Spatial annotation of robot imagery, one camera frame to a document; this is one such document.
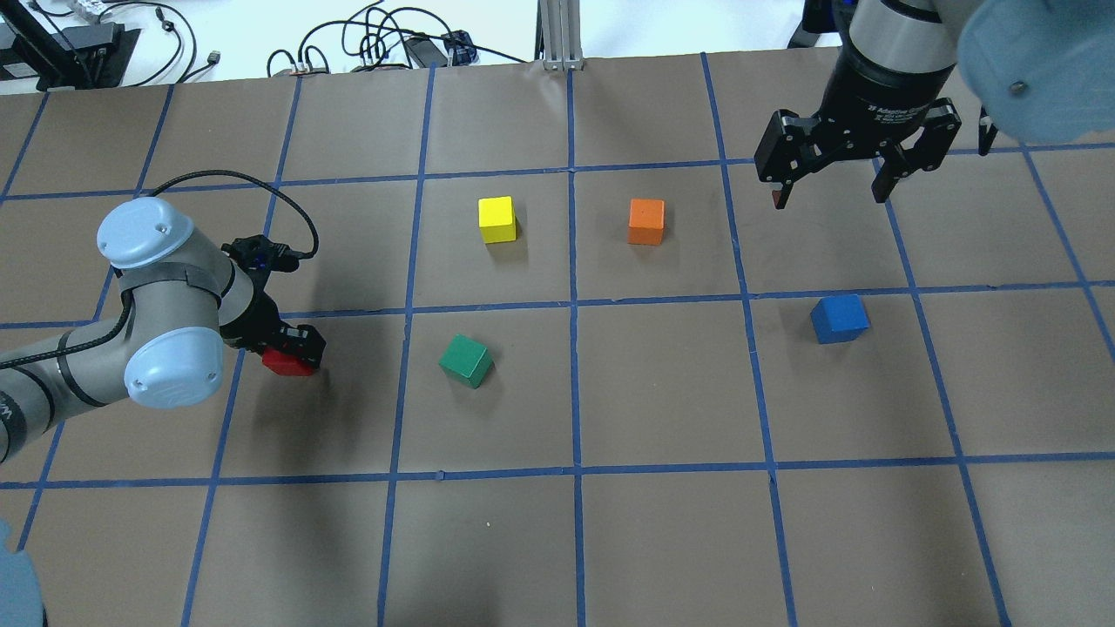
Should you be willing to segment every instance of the green block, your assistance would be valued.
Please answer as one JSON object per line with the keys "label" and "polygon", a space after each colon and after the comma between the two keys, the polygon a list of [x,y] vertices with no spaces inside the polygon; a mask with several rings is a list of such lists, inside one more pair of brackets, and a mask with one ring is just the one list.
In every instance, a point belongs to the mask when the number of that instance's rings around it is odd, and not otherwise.
{"label": "green block", "polygon": [[458,335],[449,343],[438,365],[445,374],[475,389],[492,367],[492,356],[483,344]]}

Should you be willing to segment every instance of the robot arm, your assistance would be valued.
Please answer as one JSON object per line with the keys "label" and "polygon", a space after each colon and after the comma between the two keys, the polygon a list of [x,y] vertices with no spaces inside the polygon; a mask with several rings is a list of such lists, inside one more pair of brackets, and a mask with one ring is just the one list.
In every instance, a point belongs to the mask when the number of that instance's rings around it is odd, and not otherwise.
{"label": "robot arm", "polygon": [[1109,0],[860,0],[846,25],[851,4],[832,2],[843,47],[821,107],[809,117],[776,110],[755,153],[777,209],[797,181],[836,161],[881,157],[876,202],[939,167],[960,129],[951,100],[938,98],[958,58],[986,106],[980,154],[996,125],[1041,143],[1115,126],[1115,69],[1102,60],[1115,56]]}
{"label": "robot arm", "polygon": [[154,408],[204,401],[221,386],[222,344],[262,354],[278,374],[320,366],[318,331],[283,322],[263,291],[272,270],[298,268],[288,247],[256,235],[225,244],[225,255],[148,196],[109,213],[97,245],[117,270],[125,311],[0,355],[0,462],[61,421],[127,396]]}

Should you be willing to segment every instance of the grid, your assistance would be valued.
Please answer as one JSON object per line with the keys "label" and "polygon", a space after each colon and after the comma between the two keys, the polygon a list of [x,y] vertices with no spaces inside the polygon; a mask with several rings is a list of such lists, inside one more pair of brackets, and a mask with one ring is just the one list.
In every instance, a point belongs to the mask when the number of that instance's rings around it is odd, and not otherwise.
{"label": "grid", "polygon": [[[905,273],[905,279],[906,279],[905,287],[856,289],[856,290],[801,290],[801,291],[752,292],[748,289],[747,272],[744,267],[743,257],[740,254],[740,238],[736,224],[736,213],[734,206],[731,182],[729,181],[729,166],[738,164],[750,164],[753,163],[753,160],[728,158],[725,149],[725,139],[724,139],[724,133],[721,131],[720,114],[718,110],[716,89],[714,86],[712,75],[709,68],[708,57],[702,54],[700,60],[704,70],[705,86],[708,93],[709,115],[711,116],[716,134],[716,144],[718,149],[717,160],[637,163],[637,164],[576,165],[575,152],[574,152],[575,151],[574,128],[576,120],[574,119],[575,116],[574,116],[573,102],[574,102],[574,87],[578,81],[575,73],[570,73],[566,76],[568,165],[565,167],[496,170],[496,171],[457,172],[457,173],[427,173],[426,157],[427,157],[427,146],[429,143],[430,110],[435,98],[434,78],[437,71],[436,69],[430,69],[426,80],[426,91],[425,91],[424,114],[423,114],[423,125],[421,125],[421,145],[420,145],[417,174],[287,181],[283,179],[283,170],[287,162],[288,149],[291,143],[291,134],[294,128],[294,119],[299,106],[299,98],[302,90],[302,79],[301,78],[295,79],[297,81],[294,85],[294,94],[287,123],[285,135],[283,138],[282,152],[280,154],[278,170],[272,181],[272,184],[274,186],[281,189],[281,187],[307,186],[307,185],[336,185],[343,183],[376,183],[376,182],[391,182],[391,181],[414,182],[416,186],[414,215],[413,215],[413,223],[410,231],[411,235],[410,235],[410,248],[409,248],[409,259],[408,259],[405,307],[385,308],[378,310],[289,311],[284,314],[284,317],[287,318],[298,318],[298,319],[312,319],[312,318],[327,318],[327,317],[362,317],[362,316],[401,316],[404,318],[405,330],[404,330],[404,340],[401,349],[401,359],[399,364],[398,395],[397,395],[397,406],[395,412],[394,437],[391,442],[390,470],[386,473],[361,473],[361,474],[319,474],[319,475],[293,475],[293,476],[292,475],[273,475],[273,476],[223,475],[222,462],[224,457],[225,442],[230,430],[230,423],[233,416],[233,409],[236,402],[236,393],[244,364],[244,354],[243,351],[241,351],[236,357],[235,367],[232,372],[231,392],[227,397],[226,407],[224,412],[224,421],[221,427],[221,436],[213,459],[213,466],[210,476],[207,478],[187,476],[187,478],[176,478],[176,479],[129,479],[129,480],[49,480],[48,475],[50,472],[50,467],[54,462],[55,455],[57,453],[59,442],[64,435],[65,424],[59,425],[54,433],[49,453],[42,466],[41,474],[37,481],[0,482],[0,490],[33,489],[35,491],[31,501],[31,507],[28,511],[27,519],[21,530],[19,547],[22,548],[27,543],[28,536],[32,529],[32,525],[35,524],[35,518],[39,500],[43,491],[46,490],[78,489],[78,488],[90,489],[90,488],[144,488],[144,486],[206,488],[204,513],[197,533],[196,548],[193,556],[193,566],[191,569],[188,588],[186,591],[186,601],[182,614],[182,625],[188,625],[191,621],[191,611],[193,607],[194,595],[196,591],[197,578],[202,566],[206,536],[209,532],[209,524],[210,524],[211,513],[213,510],[213,502],[219,486],[299,484],[299,483],[382,482],[386,483],[387,485],[387,500],[386,500],[386,512],[384,520],[380,581],[378,588],[378,604],[377,604],[378,623],[382,625],[386,619],[387,589],[390,577],[391,542],[394,537],[395,502],[396,502],[396,491],[399,482],[466,481],[466,480],[481,480],[481,479],[511,479],[511,478],[527,478],[527,476],[569,475],[572,476],[573,479],[573,498],[574,498],[573,512],[574,512],[574,536],[575,536],[574,546],[575,546],[575,578],[576,578],[576,618],[578,618],[578,624],[583,626],[588,623],[586,602],[585,602],[584,514],[583,514],[583,494],[582,494],[583,490],[582,482],[585,475],[690,473],[690,472],[756,472],[756,473],[765,472],[769,476],[769,482],[768,482],[769,498],[773,512],[772,524],[774,528],[775,539],[777,544],[777,557],[782,576],[782,588],[785,597],[786,615],[789,625],[794,626],[797,625],[797,614],[794,601],[792,565],[789,563],[787,540],[782,515],[782,504],[780,504],[779,483],[778,483],[779,471],[824,470],[824,469],[867,469],[867,467],[895,467],[895,466],[956,466],[960,472],[964,495],[967,498],[970,511],[971,523],[978,539],[980,553],[986,569],[986,577],[990,585],[991,595],[995,600],[999,621],[1002,625],[1009,625],[1011,623],[1010,616],[1008,614],[1009,608],[1007,607],[1004,600],[1004,595],[999,586],[993,556],[991,553],[985,533],[979,503],[977,502],[976,493],[972,488],[971,479],[969,475],[969,467],[978,464],[1111,461],[1115,460],[1115,451],[991,454],[991,455],[966,454],[956,422],[953,421],[952,409],[949,401],[949,393],[948,389],[946,388],[944,378],[941,374],[941,367],[938,361],[937,353],[933,345],[933,338],[930,334],[929,324],[927,321],[921,297],[922,295],[979,292],[979,291],[1080,290],[1083,291],[1083,293],[1087,299],[1088,306],[1095,318],[1095,324],[1098,327],[1103,340],[1106,345],[1106,349],[1112,359],[1115,360],[1115,343],[1113,343],[1112,332],[1107,326],[1107,322],[1104,319],[1104,316],[1101,312],[1099,305],[1097,303],[1094,295],[1094,288],[1115,287],[1115,279],[1095,280],[1095,279],[1089,279],[1085,274],[1084,269],[1072,247],[1072,243],[1069,242],[1068,234],[1064,225],[1061,224],[1057,210],[1055,209],[1054,203],[1051,202],[1049,194],[1045,189],[1045,185],[1041,181],[1041,177],[1038,173],[1038,170],[1031,156],[1031,154],[1035,152],[1044,152],[1044,151],[1089,151],[1099,148],[1113,148],[1115,147],[1115,143],[1056,145],[1056,146],[1021,145],[1018,147],[997,148],[996,151],[1002,153],[1019,153],[1025,158],[1029,172],[1032,176],[1032,183],[1036,185],[1041,196],[1043,203],[1045,204],[1045,209],[1048,212],[1049,220],[1054,224],[1057,235],[1060,239],[1061,244],[1064,245],[1066,254],[1068,255],[1069,262],[1073,267],[1073,271],[1075,272],[1077,278],[1076,281],[1060,281],[1060,282],[1047,282],[1047,283],[1018,283],[1018,284],[1007,284],[1007,286],[996,286],[996,287],[979,286],[979,284],[920,287],[915,280],[909,255],[906,254],[905,244],[903,241],[902,231],[900,229],[898,215],[890,201],[888,201],[885,204],[886,215],[891,229],[893,231],[894,243],[899,251],[899,255],[902,262],[902,269]],[[28,146],[31,143],[36,128],[42,117],[43,109],[46,108],[46,105],[50,98],[49,94],[46,95],[42,98],[39,108],[35,115],[35,119],[31,124],[30,131],[23,141],[19,155],[16,160],[14,166],[12,167],[12,171],[4,184],[3,191],[0,192],[0,206],[2,206],[2,204],[7,201],[19,201],[19,200],[46,200],[46,199],[61,199],[61,197],[142,194],[145,191],[143,182],[146,177],[147,170],[151,166],[152,158],[155,154],[155,148],[158,143],[164,122],[166,120],[167,112],[171,107],[173,97],[174,97],[174,86],[171,86],[166,91],[166,97],[163,103],[162,112],[154,132],[154,136],[151,139],[151,144],[146,154],[139,181],[134,189],[91,190],[87,192],[64,192],[64,193],[42,193],[42,194],[10,194],[9,192],[16,179],[17,172],[20,167],[20,163],[22,162],[22,158],[28,149]],[[956,149],[952,151],[952,154],[975,154],[975,151]],[[736,277],[739,286],[738,292],[709,293],[709,295],[698,295],[698,296],[673,296],[673,297],[638,297],[638,298],[626,298],[618,300],[580,299],[578,297],[578,253],[576,253],[578,242],[576,242],[576,196],[575,196],[576,175],[585,172],[680,168],[680,167],[692,167],[692,166],[718,166],[720,170],[723,187],[724,187],[723,191],[728,210],[726,215],[727,226],[730,235],[731,248],[733,248],[733,260],[735,263]],[[875,167],[878,170],[879,167],[878,163],[875,164]],[[566,174],[568,176],[568,185],[569,185],[570,299],[568,301],[554,300],[554,301],[532,301],[532,302],[498,302],[498,303],[481,303],[481,305],[462,303],[462,305],[428,306],[428,307],[415,306],[414,303],[415,270],[418,255],[419,225],[421,223],[421,212],[423,212],[423,191],[426,181],[439,180],[439,179],[457,179],[457,177],[531,176],[541,174],[563,174],[563,173]],[[180,186],[168,191],[168,193],[182,193],[191,191],[236,190],[236,189],[249,189],[249,187],[251,186],[248,184],[239,184],[239,183],[193,185],[193,186]],[[275,208],[275,199],[271,197],[268,205],[266,218],[263,224],[264,234],[270,233],[272,219],[274,214],[274,208]],[[101,311],[104,309],[106,299],[108,297],[110,282],[112,282],[112,274],[106,273],[95,312],[89,320],[0,322],[0,329],[67,328],[96,321],[100,318]],[[823,296],[853,293],[853,292],[861,295],[879,295],[879,296],[901,295],[910,297],[917,314],[917,319],[921,329],[921,335],[924,341],[928,359],[932,369],[937,393],[940,397],[941,407],[943,409],[944,419],[947,422],[948,432],[951,438],[951,445],[952,445],[951,455],[931,456],[931,457],[847,459],[847,460],[815,460],[815,461],[777,460],[770,435],[770,425],[767,416],[765,388],[763,384],[763,372],[759,361],[759,354],[755,336],[752,303],[757,300],[764,300],[764,299],[823,297]],[[760,423],[759,426],[763,438],[764,460],[762,462],[756,461],[756,462],[738,462],[738,463],[681,463],[681,464],[633,464],[633,465],[583,464],[581,455],[581,419],[580,419],[581,378],[579,373],[579,351],[578,351],[578,325],[579,325],[580,308],[623,307],[628,305],[650,305],[650,303],[718,302],[718,301],[739,302],[743,308],[744,321],[745,321],[745,335],[747,339],[747,348],[749,351],[752,375],[754,379],[753,384],[758,405],[758,416],[759,416],[759,423]],[[514,310],[514,309],[569,310],[570,315],[569,350],[570,350],[570,361],[571,361],[570,380],[571,380],[571,392],[572,392],[572,399],[571,399],[572,464],[562,466],[495,469],[495,470],[484,470],[484,471],[454,471],[454,472],[400,471],[399,454],[401,447],[401,438],[404,434],[404,405],[406,399],[405,393],[407,388],[407,377],[409,372],[408,360],[410,350],[411,325],[414,322],[415,316],[421,316],[426,314],[454,312],[454,311],[485,311],[485,310]]]}

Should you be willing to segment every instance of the white floor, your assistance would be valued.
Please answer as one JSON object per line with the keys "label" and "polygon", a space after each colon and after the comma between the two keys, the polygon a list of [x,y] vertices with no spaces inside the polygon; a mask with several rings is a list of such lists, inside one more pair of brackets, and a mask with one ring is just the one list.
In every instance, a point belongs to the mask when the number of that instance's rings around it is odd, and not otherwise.
{"label": "white floor", "polygon": [[[43,8],[64,12],[61,0],[40,0]],[[277,48],[295,50],[302,36],[314,26],[346,19],[367,0],[163,0],[190,20],[197,33],[198,64],[211,50],[221,51],[221,62],[196,80],[229,80],[265,76],[268,56]],[[585,57],[642,57],[717,52],[725,50],[764,50],[785,48],[801,18],[803,0],[584,0],[581,3],[582,46]],[[427,9],[440,16],[454,29],[468,31],[478,46],[530,59],[534,52],[536,2],[531,0],[387,0],[386,10],[404,6]],[[140,28],[143,35],[125,76],[133,84],[151,76],[171,57],[175,38],[159,28],[153,7],[117,9],[112,21]],[[40,21],[50,29],[41,16]],[[440,26],[417,12],[397,16],[405,29],[438,33]],[[56,18],[60,27],[84,23],[77,18]],[[184,25],[176,25],[186,39]],[[341,27],[327,27],[310,40],[329,57],[334,73],[348,71],[357,59],[341,54]],[[357,45],[356,29],[350,29],[349,48]],[[836,45],[835,35],[826,35],[822,45]],[[392,56],[401,52],[401,47]],[[481,64],[506,62],[491,54],[481,54]],[[173,83],[185,67],[180,61],[158,83]],[[275,61],[274,69],[281,69]],[[35,90],[35,80],[0,83],[0,94]]]}

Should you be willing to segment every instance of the yellow cube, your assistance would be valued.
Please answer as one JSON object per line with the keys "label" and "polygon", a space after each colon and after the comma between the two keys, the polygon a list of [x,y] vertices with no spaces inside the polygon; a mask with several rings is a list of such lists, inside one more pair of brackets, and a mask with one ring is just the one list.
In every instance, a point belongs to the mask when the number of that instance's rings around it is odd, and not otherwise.
{"label": "yellow cube", "polygon": [[481,199],[481,237],[484,243],[515,241],[515,208],[511,196]]}

